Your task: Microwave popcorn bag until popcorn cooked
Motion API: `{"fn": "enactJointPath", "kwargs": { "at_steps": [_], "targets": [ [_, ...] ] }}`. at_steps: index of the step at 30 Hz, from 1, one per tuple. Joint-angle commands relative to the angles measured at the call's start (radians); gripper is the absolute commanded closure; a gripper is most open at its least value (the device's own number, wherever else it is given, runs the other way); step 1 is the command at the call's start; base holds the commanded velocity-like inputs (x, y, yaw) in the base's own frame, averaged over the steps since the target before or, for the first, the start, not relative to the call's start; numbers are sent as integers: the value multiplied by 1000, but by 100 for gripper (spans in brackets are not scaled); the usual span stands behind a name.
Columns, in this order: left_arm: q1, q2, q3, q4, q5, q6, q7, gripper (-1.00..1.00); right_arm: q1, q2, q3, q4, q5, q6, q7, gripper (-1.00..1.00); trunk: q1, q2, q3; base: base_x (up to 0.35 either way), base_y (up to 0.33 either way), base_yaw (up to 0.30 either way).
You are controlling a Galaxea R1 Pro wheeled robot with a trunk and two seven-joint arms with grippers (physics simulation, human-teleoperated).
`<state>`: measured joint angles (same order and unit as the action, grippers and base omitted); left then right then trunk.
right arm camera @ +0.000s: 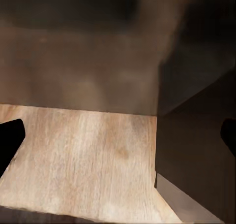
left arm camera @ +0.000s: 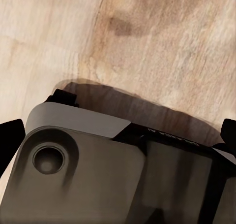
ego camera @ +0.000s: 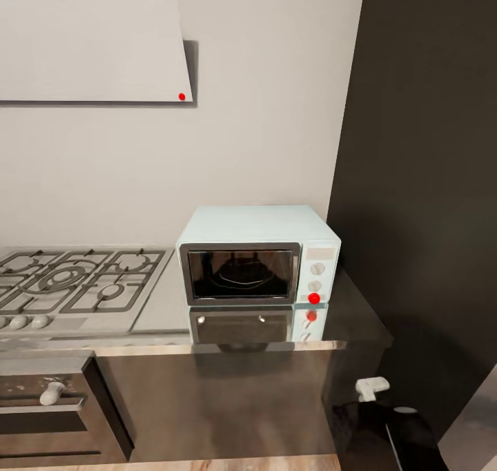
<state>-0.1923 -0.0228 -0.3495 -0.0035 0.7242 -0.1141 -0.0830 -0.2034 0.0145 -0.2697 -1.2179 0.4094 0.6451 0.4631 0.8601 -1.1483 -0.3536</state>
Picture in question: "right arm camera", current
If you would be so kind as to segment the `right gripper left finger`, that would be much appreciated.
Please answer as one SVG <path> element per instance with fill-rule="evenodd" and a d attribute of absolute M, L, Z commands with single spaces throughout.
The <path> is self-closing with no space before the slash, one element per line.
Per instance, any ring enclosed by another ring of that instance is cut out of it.
<path fill-rule="evenodd" d="M 26 137 L 21 119 L 0 124 L 0 177 Z"/>

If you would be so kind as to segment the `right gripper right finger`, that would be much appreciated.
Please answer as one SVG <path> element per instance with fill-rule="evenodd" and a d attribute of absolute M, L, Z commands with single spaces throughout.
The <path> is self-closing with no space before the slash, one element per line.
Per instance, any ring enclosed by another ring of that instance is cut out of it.
<path fill-rule="evenodd" d="M 220 135 L 236 158 L 236 121 L 226 118 Z"/>

